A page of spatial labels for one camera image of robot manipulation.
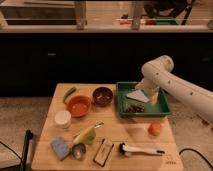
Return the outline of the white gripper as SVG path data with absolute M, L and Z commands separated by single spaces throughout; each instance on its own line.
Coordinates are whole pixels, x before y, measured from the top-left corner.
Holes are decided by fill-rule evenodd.
M 148 96 L 151 104 L 156 104 L 158 101 L 158 93 L 160 87 L 149 79 L 143 78 L 136 84 L 137 90 L 143 90 Z

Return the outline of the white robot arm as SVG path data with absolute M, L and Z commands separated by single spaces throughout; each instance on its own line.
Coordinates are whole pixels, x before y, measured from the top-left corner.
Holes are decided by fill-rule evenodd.
M 213 92 L 173 75 L 173 68 L 174 62 L 167 55 L 146 62 L 141 68 L 143 79 L 135 88 L 144 90 L 148 97 L 155 96 L 162 88 L 213 125 Z

